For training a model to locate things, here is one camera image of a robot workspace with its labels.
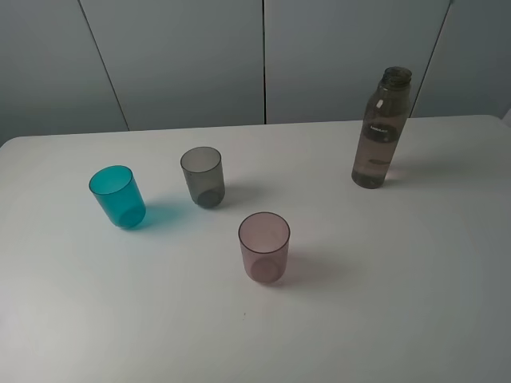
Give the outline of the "smoky translucent water bottle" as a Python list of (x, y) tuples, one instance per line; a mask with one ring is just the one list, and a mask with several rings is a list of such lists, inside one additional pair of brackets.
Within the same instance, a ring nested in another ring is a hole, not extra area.
[(360, 187), (380, 188), (410, 115), (412, 72), (387, 68), (370, 96), (362, 122), (351, 178)]

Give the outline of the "pink translucent plastic cup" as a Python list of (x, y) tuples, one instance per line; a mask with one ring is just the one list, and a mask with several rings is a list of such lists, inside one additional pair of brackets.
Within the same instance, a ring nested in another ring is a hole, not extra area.
[(282, 216), (270, 211), (251, 214), (240, 224), (238, 238), (250, 279), (271, 284), (282, 278), (291, 239), (291, 228)]

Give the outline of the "grey translucent plastic cup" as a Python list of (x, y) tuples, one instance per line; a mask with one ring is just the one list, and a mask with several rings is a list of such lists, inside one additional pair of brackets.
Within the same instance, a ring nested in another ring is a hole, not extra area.
[(180, 166), (192, 201), (199, 207), (217, 207), (225, 196), (222, 156), (212, 147), (189, 149), (180, 158)]

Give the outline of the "teal plastic cup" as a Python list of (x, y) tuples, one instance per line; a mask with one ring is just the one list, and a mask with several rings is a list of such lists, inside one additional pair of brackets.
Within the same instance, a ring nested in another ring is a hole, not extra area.
[(113, 165), (101, 169), (91, 177), (89, 190), (116, 227), (130, 229), (144, 219), (146, 206), (130, 168)]

